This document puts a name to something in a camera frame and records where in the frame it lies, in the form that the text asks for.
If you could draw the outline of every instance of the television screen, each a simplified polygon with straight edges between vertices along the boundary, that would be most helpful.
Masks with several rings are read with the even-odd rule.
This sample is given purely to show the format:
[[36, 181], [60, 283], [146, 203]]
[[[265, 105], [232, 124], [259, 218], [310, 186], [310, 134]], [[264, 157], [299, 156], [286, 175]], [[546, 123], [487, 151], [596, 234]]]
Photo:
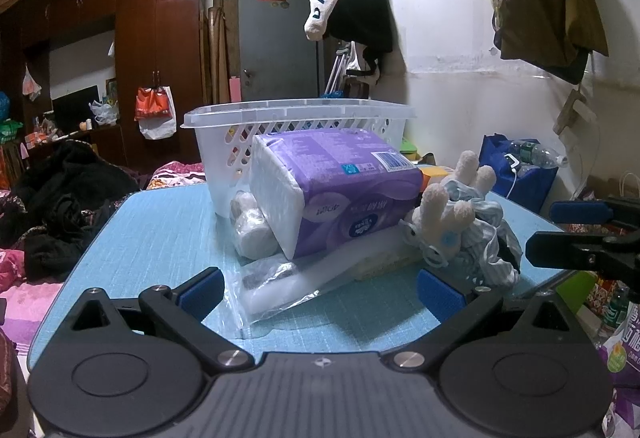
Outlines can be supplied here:
[[91, 113], [89, 104], [98, 100], [97, 86], [84, 88], [77, 92], [53, 99], [56, 126], [61, 129], [65, 135], [68, 135], [74, 131], [78, 131], [82, 121], [91, 119], [92, 123], [95, 124], [95, 118]]

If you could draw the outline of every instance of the gray door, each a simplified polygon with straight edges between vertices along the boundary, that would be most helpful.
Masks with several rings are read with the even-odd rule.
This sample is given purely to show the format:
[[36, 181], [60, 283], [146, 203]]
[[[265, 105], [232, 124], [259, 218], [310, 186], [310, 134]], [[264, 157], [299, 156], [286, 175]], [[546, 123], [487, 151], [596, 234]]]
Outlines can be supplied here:
[[318, 97], [309, 0], [238, 0], [243, 101]]

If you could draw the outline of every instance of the black clothes pile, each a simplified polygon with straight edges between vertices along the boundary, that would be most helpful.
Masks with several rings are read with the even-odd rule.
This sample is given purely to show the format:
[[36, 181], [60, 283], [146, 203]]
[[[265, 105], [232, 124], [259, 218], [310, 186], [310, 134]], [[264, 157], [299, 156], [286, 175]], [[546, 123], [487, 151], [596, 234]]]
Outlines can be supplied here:
[[0, 248], [24, 250], [28, 281], [64, 279], [123, 198], [139, 190], [90, 145], [65, 141], [0, 199]]

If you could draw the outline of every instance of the red bag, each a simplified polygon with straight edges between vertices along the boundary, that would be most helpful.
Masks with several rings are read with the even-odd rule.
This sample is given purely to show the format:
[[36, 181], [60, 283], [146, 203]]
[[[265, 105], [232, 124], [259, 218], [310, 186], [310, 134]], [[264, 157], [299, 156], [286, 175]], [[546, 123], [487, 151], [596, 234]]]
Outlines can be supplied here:
[[135, 120], [152, 117], [171, 117], [169, 97], [162, 88], [138, 88]]

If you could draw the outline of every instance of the blue gripper pad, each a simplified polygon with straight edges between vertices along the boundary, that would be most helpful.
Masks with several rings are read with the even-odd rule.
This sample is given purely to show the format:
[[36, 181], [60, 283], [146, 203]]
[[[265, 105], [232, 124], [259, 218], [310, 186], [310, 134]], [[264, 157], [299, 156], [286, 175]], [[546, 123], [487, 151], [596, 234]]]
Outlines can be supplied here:
[[178, 297], [178, 307], [202, 322], [222, 301], [225, 295], [225, 277], [218, 270], [206, 275]]
[[418, 299], [440, 323], [466, 307], [462, 293], [428, 271], [418, 272], [417, 286]]

